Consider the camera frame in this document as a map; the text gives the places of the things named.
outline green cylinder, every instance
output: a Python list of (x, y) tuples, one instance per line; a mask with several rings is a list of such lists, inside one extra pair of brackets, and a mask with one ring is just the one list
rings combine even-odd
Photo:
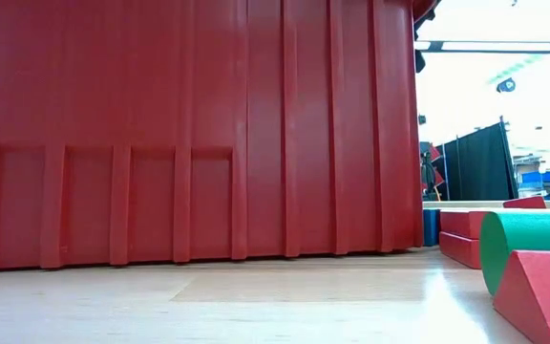
[(550, 210), (489, 212), (483, 218), (479, 245), (483, 279), (495, 295), (513, 250), (550, 250)]

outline red foam block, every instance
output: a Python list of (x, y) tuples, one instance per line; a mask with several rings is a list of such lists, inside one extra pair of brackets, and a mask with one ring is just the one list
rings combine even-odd
[(527, 197), (504, 202), (505, 208), (546, 209), (542, 196)]
[(550, 343), (550, 251), (513, 251), (494, 307), (535, 343)]
[(438, 240), (443, 254), (472, 269), (481, 269), (477, 239), (468, 239), (441, 231), (438, 234)]
[(440, 230), (468, 239), (478, 239), (485, 211), (443, 209), (440, 211)]

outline black partition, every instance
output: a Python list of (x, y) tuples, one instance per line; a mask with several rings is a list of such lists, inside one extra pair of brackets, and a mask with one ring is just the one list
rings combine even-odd
[(504, 123), (499, 122), (439, 147), (436, 168), (447, 175), (449, 201), (499, 201), (518, 197)]

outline red object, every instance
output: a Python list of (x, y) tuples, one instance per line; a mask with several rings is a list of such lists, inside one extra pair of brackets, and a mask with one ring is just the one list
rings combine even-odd
[(440, 230), (468, 239), (478, 239), (485, 211), (468, 209), (440, 210)]
[(478, 240), (463, 238), (450, 233), (438, 233), (440, 251), (457, 262), (472, 268), (481, 269)]
[(421, 247), (411, 2), (0, 1), (0, 268)]
[(504, 202), (505, 208), (546, 209), (542, 196), (527, 197)]
[(434, 148), (434, 146), (430, 144), (431, 162), (435, 162), (438, 158), (440, 158), (440, 152), (438, 151), (438, 149)]
[(550, 252), (513, 251), (494, 307), (534, 343), (550, 343)]

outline hardwood floor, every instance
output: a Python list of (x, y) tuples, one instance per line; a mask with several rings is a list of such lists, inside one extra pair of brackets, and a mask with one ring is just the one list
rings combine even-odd
[(526, 343), (437, 248), (0, 272), (0, 343)]

